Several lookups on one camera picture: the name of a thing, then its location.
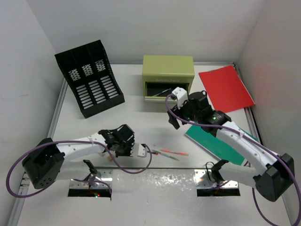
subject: red folder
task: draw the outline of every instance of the red folder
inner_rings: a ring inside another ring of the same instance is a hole
[[[199,76],[215,110],[228,113],[255,105],[233,66],[201,72]]]

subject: red sheet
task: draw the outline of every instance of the red sheet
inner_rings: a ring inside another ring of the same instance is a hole
[[[255,105],[233,66],[201,72],[199,76],[215,110],[228,113]]]

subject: black dish rack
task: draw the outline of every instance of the black dish rack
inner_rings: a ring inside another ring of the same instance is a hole
[[[100,40],[55,55],[85,118],[124,103]]]

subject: black rack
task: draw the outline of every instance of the black rack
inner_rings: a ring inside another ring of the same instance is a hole
[[[100,40],[55,55],[85,118],[124,103]]]

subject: orange pen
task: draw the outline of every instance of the orange pen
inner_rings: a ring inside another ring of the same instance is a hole
[[[168,153],[172,153],[172,154],[180,154],[180,155],[185,155],[188,156],[189,154],[185,153],[185,152],[172,152],[168,149],[161,149],[162,152],[168,152]]]

